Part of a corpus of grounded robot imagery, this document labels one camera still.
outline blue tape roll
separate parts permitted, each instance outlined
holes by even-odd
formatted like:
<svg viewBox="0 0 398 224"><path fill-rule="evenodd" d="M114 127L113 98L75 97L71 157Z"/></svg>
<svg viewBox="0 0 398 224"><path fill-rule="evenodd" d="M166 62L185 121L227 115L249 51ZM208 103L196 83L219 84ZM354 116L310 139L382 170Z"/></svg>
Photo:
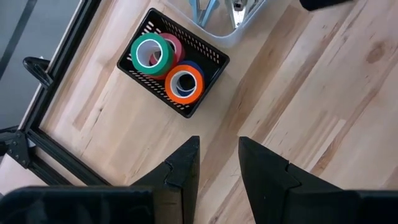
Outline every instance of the blue tape roll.
<svg viewBox="0 0 398 224"><path fill-rule="evenodd" d="M200 68L200 66L192 61L186 60L186 61L182 61L179 63L179 65L189 65L193 68L195 68L196 70L198 70L200 72L200 75L202 75L202 77L205 76L205 73L203 72L203 70ZM177 92L181 95L181 96L188 96L189 94L191 94L194 91L195 87L193 87L190 90L184 90L181 87L181 84L177 83Z"/></svg>

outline metal tool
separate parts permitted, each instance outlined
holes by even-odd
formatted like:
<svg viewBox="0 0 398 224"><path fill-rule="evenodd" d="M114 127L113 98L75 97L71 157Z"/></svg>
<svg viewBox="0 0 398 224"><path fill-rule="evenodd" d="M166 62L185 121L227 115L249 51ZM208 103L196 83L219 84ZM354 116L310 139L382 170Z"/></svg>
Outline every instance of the metal tool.
<svg viewBox="0 0 398 224"><path fill-rule="evenodd" d="M205 10L200 9L199 0L189 0L192 7L193 21L200 27L205 27L213 11L220 6L219 0L210 0Z"/></svg>
<svg viewBox="0 0 398 224"><path fill-rule="evenodd" d="M231 18L233 28L238 28L245 18L247 18L262 1L263 0L225 0L225 5Z"/></svg>

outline black metal frame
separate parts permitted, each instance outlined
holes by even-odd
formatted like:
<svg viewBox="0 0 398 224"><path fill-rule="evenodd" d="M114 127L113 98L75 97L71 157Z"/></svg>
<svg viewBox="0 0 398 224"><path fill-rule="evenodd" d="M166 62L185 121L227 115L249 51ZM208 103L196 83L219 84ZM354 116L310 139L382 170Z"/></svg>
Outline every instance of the black metal frame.
<svg viewBox="0 0 398 224"><path fill-rule="evenodd" d="M40 82L34 102L30 107L21 128L8 146L7 154L24 168L31 170L49 185L70 185L57 171L36 155L35 147L29 147L29 141L54 158L73 175L87 185L110 185L90 167L52 139L40 129L40 124L53 100L57 89L72 62L81 40L94 18L101 0L83 0L65 34L65 38L55 56L53 65L47 70L49 61L27 57L24 66Z"/></svg>

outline white container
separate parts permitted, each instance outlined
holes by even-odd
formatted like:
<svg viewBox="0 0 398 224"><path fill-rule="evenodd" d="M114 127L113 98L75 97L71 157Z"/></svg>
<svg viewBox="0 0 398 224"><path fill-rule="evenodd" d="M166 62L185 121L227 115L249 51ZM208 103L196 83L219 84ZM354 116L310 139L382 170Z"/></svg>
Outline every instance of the white container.
<svg viewBox="0 0 398 224"><path fill-rule="evenodd" d="M206 9L208 0L200 1L201 9ZM259 5L256 6L252 12L250 12L250 15L248 15L247 18L243 20L242 24L240 24L236 29L233 29L224 0L219 1L220 6L213 11L212 16L209 18L205 28L202 28L198 26L198 24L194 23L192 19L192 8L191 5L189 5L189 0L167 0L167 5L169 8L179 13L182 17L185 17L187 20L189 20L193 26L201 29L214 43L220 47L229 48L237 44L242 39L245 30L249 27L256 15L265 8L266 3L269 0L263 0L263 2L260 2Z"/></svg>

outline mesh basket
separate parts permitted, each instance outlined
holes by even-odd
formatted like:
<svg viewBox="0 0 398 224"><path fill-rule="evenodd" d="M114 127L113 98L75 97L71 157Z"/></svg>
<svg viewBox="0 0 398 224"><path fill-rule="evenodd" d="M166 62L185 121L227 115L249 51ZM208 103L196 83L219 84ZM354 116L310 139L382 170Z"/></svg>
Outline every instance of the mesh basket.
<svg viewBox="0 0 398 224"><path fill-rule="evenodd" d="M201 67L204 73L205 91L198 101L189 105L181 105L172 101L166 94L163 80L154 80L138 72L136 68L134 68L131 62L131 45L139 36L148 32L156 34L166 32L173 34L181 41L185 49L184 60L194 61ZM133 38L130 40L129 45L124 50L123 55L118 61L118 68L182 116L190 118L228 63L229 57L226 54L195 34L192 34L186 28L180 26L158 10L152 8L148 11Z"/></svg>

